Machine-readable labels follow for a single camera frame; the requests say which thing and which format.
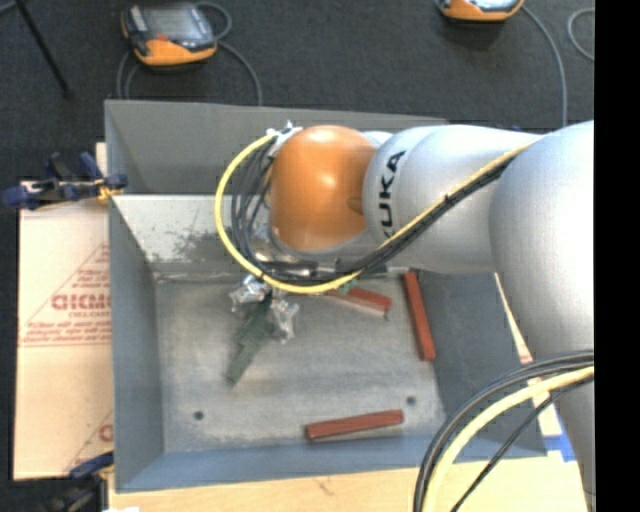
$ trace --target wooden stick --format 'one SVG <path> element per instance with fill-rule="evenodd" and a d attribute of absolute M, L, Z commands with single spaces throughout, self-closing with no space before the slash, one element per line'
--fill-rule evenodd
<path fill-rule="evenodd" d="M 411 314 L 413 332 L 416 337 L 420 359 L 433 361 L 436 358 L 436 348 L 433 344 L 429 320 L 427 319 L 422 294 L 420 293 L 418 275 L 415 272 L 405 272 L 402 275 L 402 282 L 409 304 L 409 313 Z"/>
<path fill-rule="evenodd" d="M 400 409 L 362 414 L 348 418 L 311 423 L 305 427 L 305 435 L 309 441 L 315 441 L 330 436 L 350 434 L 363 430 L 388 427 L 404 421 L 404 414 Z"/>
<path fill-rule="evenodd" d="M 392 300 L 390 297 L 357 286 L 351 288 L 346 294 L 331 290 L 326 295 L 365 307 L 377 313 L 386 314 L 391 309 Z"/>

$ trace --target black cable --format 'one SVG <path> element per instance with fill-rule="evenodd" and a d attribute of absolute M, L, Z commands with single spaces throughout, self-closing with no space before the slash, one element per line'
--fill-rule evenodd
<path fill-rule="evenodd" d="M 124 73 L 124 68 L 129 60 L 129 57 L 132 55 L 131 50 L 127 50 L 125 54 L 120 59 L 120 64 L 118 65 L 118 72 L 116 73 L 116 94 L 118 98 L 128 99 L 129 95 L 125 93 L 124 87 L 122 85 L 122 75 Z"/>
<path fill-rule="evenodd" d="M 227 11 L 224 7 L 222 7 L 220 4 L 217 4 L 215 2 L 201 1 L 201 2 L 197 2 L 195 6 L 198 8 L 209 7 L 210 9 L 218 11 L 220 14 L 222 14 L 226 23 L 224 28 L 220 31 L 220 33 L 216 37 L 217 39 L 223 39 L 229 35 L 229 32 L 231 32 L 231 29 L 233 28 L 233 19 L 231 18 L 231 14 L 229 14 L 229 11 Z"/>
<path fill-rule="evenodd" d="M 16 7 L 16 3 L 14 1 L 6 2 L 0 5 L 0 14 L 4 14 L 5 12 L 10 11 L 14 7 Z"/>
<path fill-rule="evenodd" d="M 264 156 L 271 149 L 273 143 L 267 144 L 252 154 L 241 172 L 239 181 L 234 184 L 235 191 L 231 195 L 231 228 L 232 239 L 238 250 L 248 257 L 253 254 L 251 248 L 251 232 L 245 227 L 246 212 L 255 193 L 260 190 L 260 182 L 266 173 L 266 166 L 262 162 Z"/>
<path fill-rule="evenodd" d="M 261 190 L 260 190 L 260 194 L 257 197 L 257 200 L 256 200 L 256 194 L 252 193 L 249 200 L 246 201 L 246 210 L 245 210 L 245 213 L 243 214 L 243 217 L 245 217 L 245 222 L 246 222 L 246 225 L 244 226 L 244 230 L 243 230 L 244 242 L 247 245 L 248 250 L 251 252 L 252 257 L 254 259 L 258 259 L 258 258 L 256 257 L 255 251 L 253 250 L 253 246 L 251 243 L 251 236 L 253 235 L 253 225 L 256 221 L 258 213 L 260 212 L 260 209 L 262 208 L 262 205 L 264 204 L 267 189 L 269 188 L 269 182 L 266 181 L 266 174 L 268 172 L 268 169 L 269 167 L 263 167 L 261 169 L 261 173 L 258 176 L 258 180 L 260 183 L 263 182 L 264 184 L 262 187 L 260 187 Z M 249 218 L 246 219 L 248 209 L 251 206 L 251 203 L 253 202 L 255 202 L 255 204 L 253 205 L 251 214 L 249 215 Z"/>
<path fill-rule="evenodd" d="M 222 41 L 218 41 L 218 44 L 224 48 L 225 50 L 227 50 L 231 55 L 233 55 L 238 61 L 240 61 L 242 63 L 242 65 L 245 67 L 245 69 L 249 72 L 249 75 L 251 76 L 251 79 L 253 80 L 253 84 L 256 88 L 256 104 L 261 107 L 263 100 L 262 100 L 262 85 L 260 84 L 260 79 L 258 78 L 258 75 L 256 74 L 255 70 L 253 69 L 253 67 L 251 66 L 251 64 L 249 64 L 249 61 L 247 61 L 247 59 L 245 59 L 242 54 L 240 52 L 238 52 L 238 50 L 236 50 L 235 48 L 233 48 L 229 43 L 224 43 Z"/>
<path fill-rule="evenodd" d="M 493 471 L 493 469 L 498 465 L 500 460 L 507 453 L 509 448 L 513 446 L 513 444 L 518 440 L 518 438 L 524 433 L 524 431 L 531 426 L 531 424 L 542 414 L 542 412 L 547 409 L 551 404 L 553 404 L 558 398 L 562 395 L 569 393 L 570 391 L 582 387 L 589 382 L 592 382 L 593 376 L 587 377 L 582 381 L 569 384 L 564 388 L 559 388 L 557 390 L 551 391 L 549 397 L 546 398 L 543 402 L 541 402 L 530 414 L 525 418 L 525 420 L 520 424 L 520 426 L 513 431 L 513 433 L 509 436 L 509 438 L 505 441 L 505 443 L 498 449 L 498 451 L 491 457 L 487 465 L 482 469 L 482 471 L 478 474 L 473 483 L 469 486 L 469 488 L 465 491 L 462 497 L 457 501 L 457 503 L 451 509 L 451 512 L 458 512 L 460 507 L 464 504 L 467 498 L 475 491 L 478 486 L 484 481 L 484 479 Z"/>
<path fill-rule="evenodd" d="M 456 413 L 453 414 L 451 419 L 440 427 L 436 435 L 433 437 L 418 472 L 414 492 L 414 512 L 422 511 L 427 483 L 431 478 L 436 462 L 442 454 L 449 438 L 458 430 L 458 427 L 463 423 L 463 420 L 470 411 L 494 394 L 504 391 L 507 388 L 522 384 L 527 380 L 572 370 L 579 370 L 593 365 L 593 363 L 593 350 L 552 356 L 513 370 L 494 380 L 488 386 L 472 396 L 458 409 Z"/>
<path fill-rule="evenodd" d="M 73 92 L 71 91 L 71 88 L 69 87 L 69 84 L 67 83 L 67 80 L 65 79 L 64 75 L 62 74 L 62 71 L 60 70 L 60 67 L 58 66 L 58 63 L 56 62 L 53 54 L 51 53 L 51 50 L 49 50 L 49 47 L 47 46 L 47 43 L 45 42 L 44 38 L 42 37 L 42 34 L 40 33 L 40 29 L 38 28 L 38 26 L 36 25 L 33 17 L 31 16 L 31 13 L 29 12 L 29 9 L 27 9 L 27 6 L 25 5 L 24 0 L 14 0 L 13 3 L 15 4 L 15 6 L 20 11 L 20 15 L 22 16 L 22 19 L 24 20 L 24 22 L 26 23 L 27 27 L 29 28 L 29 31 L 31 32 L 31 35 L 35 39 L 35 41 L 36 41 L 36 43 L 38 45 L 38 48 L 40 48 L 40 52 L 42 53 L 42 56 L 46 60 L 47 65 L 49 66 L 49 69 L 53 73 L 54 78 L 56 79 L 56 81 L 58 82 L 58 85 L 62 89 L 63 96 L 66 99 L 73 98 Z M 2 6 L 2 9 L 3 9 L 2 12 L 4 12 L 7 9 L 10 9 L 12 7 L 13 6 L 10 5 L 10 4 L 4 4 Z"/>
<path fill-rule="evenodd" d="M 595 62 L 596 60 L 595 55 L 585 50 L 582 47 L 582 45 L 578 43 L 578 40 L 576 39 L 576 36 L 573 33 L 573 24 L 576 21 L 576 19 L 578 19 L 583 14 L 588 14 L 588 13 L 593 13 L 595 16 L 596 8 L 587 7 L 585 9 L 579 9 L 576 12 L 574 12 L 571 16 L 569 16 L 569 19 L 567 20 L 567 33 L 569 34 L 569 40 L 571 41 L 571 44 L 575 47 L 575 49 L 578 50 L 584 57 L 586 57 L 590 61 Z"/>

